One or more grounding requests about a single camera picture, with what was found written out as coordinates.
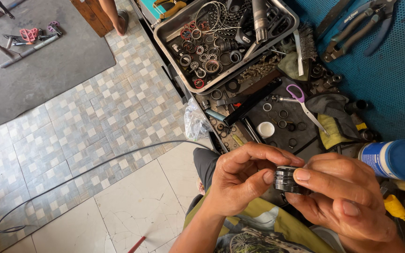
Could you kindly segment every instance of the rubber mat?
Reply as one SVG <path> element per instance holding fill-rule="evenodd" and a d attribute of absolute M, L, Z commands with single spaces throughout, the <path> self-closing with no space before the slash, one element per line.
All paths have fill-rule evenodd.
<path fill-rule="evenodd" d="M 6 6 L 8 2 L 12 0 L 3 1 Z M 22 28 L 46 30 L 51 21 L 60 22 L 64 35 L 21 61 L 0 68 L 0 124 L 115 65 L 106 40 L 96 34 L 70 1 L 30 0 L 11 13 L 16 19 L 0 18 L 2 46 L 7 44 L 2 34 L 20 35 Z M 31 47 L 11 49 L 20 53 Z M 0 64 L 7 60 L 0 52 Z"/>
<path fill-rule="evenodd" d="M 295 2 L 299 8 L 292 6 L 292 9 L 301 21 L 315 28 L 338 0 Z M 365 2 L 356 1 L 348 13 Z M 363 99 L 371 104 L 371 108 L 360 115 L 385 141 L 405 138 L 405 0 L 396 2 L 393 14 L 391 30 L 374 55 L 365 57 L 363 52 L 375 38 L 380 24 L 355 44 L 347 55 L 327 64 L 335 73 L 344 75 L 339 87 L 341 91 L 353 99 Z M 320 55 L 329 39 L 338 32 L 336 28 L 337 25 L 318 45 Z"/>

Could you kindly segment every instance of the hand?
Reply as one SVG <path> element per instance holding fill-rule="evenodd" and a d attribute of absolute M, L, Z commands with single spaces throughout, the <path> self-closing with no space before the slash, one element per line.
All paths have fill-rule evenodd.
<path fill-rule="evenodd" d="M 223 154 L 217 161 L 204 204 L 220 216 L 241 213 L 270 187 L 275 164 L 302 166 L 304 160 L 282 149 L 253 142 Z"/>
<path fill-rule="evenodd" d="M 383 245 L 400 241 L 395 224 L 385 216 L 379 183 L 367 164 L 326 153 L 312 157 L 304 169 L 295 170 L 293 177 L 315 193 L 285 193 L 288 202 L 308 221 L 338 233 L 347 250 L 375 252 L 374 248 L 383 250 Z"/>

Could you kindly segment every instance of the blue pliers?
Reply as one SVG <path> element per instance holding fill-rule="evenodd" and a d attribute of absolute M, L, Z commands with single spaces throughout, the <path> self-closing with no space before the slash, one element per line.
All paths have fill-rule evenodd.
<path fill-rule="evenodd" d="M 377 34 L 376 38 L 374 38 L 370 46 L 364 51 L 364 56 L 371 56 L 374 54 L 390 29 L 391 21 L 393 19 L 393 6 L 395 5 L 396 1 L 397 0 L 373 0 L 355 9 L 338 26 L 337 29 L 343 32 L 331 38 L 331 41 L 326 51 L 321 55 L 321 58 L 325 62 L 330 62 L 342 55 L 345 55 L 352 44 L 367 34 L 376 23 L 383 20 L 381 30 Z M 348 37 L 349 34 L 353 32 L 365 18 L 371 15 L 373 15 L 371 20 L 362 30 L 352 35 L 340 49 L 336 48 L 338 43 L 346 39 L 346 37 Z"/>

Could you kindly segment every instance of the black cable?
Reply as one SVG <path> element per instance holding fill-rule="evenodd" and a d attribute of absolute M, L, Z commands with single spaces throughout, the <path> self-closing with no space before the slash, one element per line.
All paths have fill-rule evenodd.
<path fill-rule="evenodd" d="M 134 150 L 131 150 L 131 151 L 122 153 L 122 154 L 120 154 L 120 155 L 118 155 L 118 156 L 116 156 L 116 157 L 114 157 L 114 158 L 110 158 L 109 160 L 107 160 L 107 161 L 105 161 L 105 162 L 102 162 L 102 163 L 100 163 L 100 164 L 98 164 L 98 165 L 96 165 L 96 166 L 93 166 L 93 167 L 90 168 L 89 170 L 87 170 L 87 171 L 85 171 L 85 172 L 83 172 L 83 173 L 81 173 L 81 174 L 79 174 L 79 175 L 77 175 L 77 176 L 75 176 L 75 177 L 73 177 L 73 178 L 71 178 L 71 179 L 68 179 L 67 181 L 65 181 L 65 182 L 63 182 L 63 183 L 61 183 L 61 184 L 59 184 L 59 185 L 57 185 L 57 186 L 54 186 L 53 188 L 47 190 L 46 192 L 43 192 L 43 193 L 41 193 L 41 194 L 39 194 L 39 195 L 37 195 L 37 196 L 31 198 L 31 199 L 26 200 L 25 202 L 23 202 L 23 203 L 17 205 L 14 209 L 10 210 L 8 213 L 6 213 L 6 214 L 0 219 L 0 223 L 4 220 L 4 218 L 6 218 L 6 216 L 8 216 L 11 212 L 15 211 L 17 208 L 19 208 L 20 206 L 26 204 L 27 202 L 32 201 L 33 199 L 38 198 L 38 197 L 42 196 L 43 194 L 46 194 L 46 193 L 48 193 L 48 192 L 54 190 L 55 188 L 57 188 L 57 187 L 59 187 L 59 186 L 61 186 L 61 185 L 63 185 L 63 184 L 66 184 L 66 183 L 68 183 L 69 181 L 74 180 L 74 179 L 80 177 L 81 175 L 86 174 L 87 172 L 89 172 L 89 171 L 91 171 L 91 170 L 94 170 L 94 169 L 96 169 L 97 167 L 99 167 L 99 166 L 101 166 L 101 165 L 103 165 L 103 164 L 105 164 L 105 163 L 107 163 L 107 162 L 109 162 L 109 161 L 111 161 L 111 160 L 117 159 L 117 158 L 119 158 L 119 157 L 121 157 L 121 156 L 130 154 L 130 153 L 137 152 L 137 151 L 142 150 L 142 149 L 147 149 L 147 148 L 150 148 L 150 147 L 154 147 L 154 146 L 157 146 L 157 145 L 162 145 L 162 144 L 165 144 L 165 143 L 171 143 L 171 142 L 189 142 L 189 143 L 193 143 L 193 144 L 199 145 L 199 146 L 201 146 L 201 147 L 204 147 L 204 148 L 206 148 L 206 149 L 210 149 L 210 148 L 208 148 L 208 147 L 206 147 L 206 146 L 204 146 L 204 145 L 202 145 L 202 144 L 199 144 L 199 143 L 196 143 L 196 142 L 193 142 L 193 141 L 164 141 L 164 142 L 152 144 L 152 145 L 149 145 L 149 146 L 146 146 L 146 147 L 142 147 L 142 148 L 138 148 L 138 149 L 134 149 Z M 26 227 L 26 225 L 18 225 L 18 226 L 10 227 L 10 228 L 5 229 L 5 230 L 0 230 L 0 233 L 12 233 L 12 232 L 17 232 L 17 231 L 19 231 L 19 230 L 22 230 L 22 229 L 25 228 L 25 227 Z"/>

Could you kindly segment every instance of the forearm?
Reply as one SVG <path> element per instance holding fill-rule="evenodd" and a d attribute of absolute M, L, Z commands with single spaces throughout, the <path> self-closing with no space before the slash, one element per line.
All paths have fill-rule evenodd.
<path fill-rule="evenodd" d="M 357 241 L 342 235 L 339 238 L 348 253 L 405 253 L 405 245 L 398 235 L 390 242 Z"/>
<path fill-rule="evenodd" d="M 216 215 L 213 212 L 216 206 L 211 206 L 208 200 L 206 198 L 192 221 L 179 235 L 170 252 L 213 252 L 226 217 Z"/>

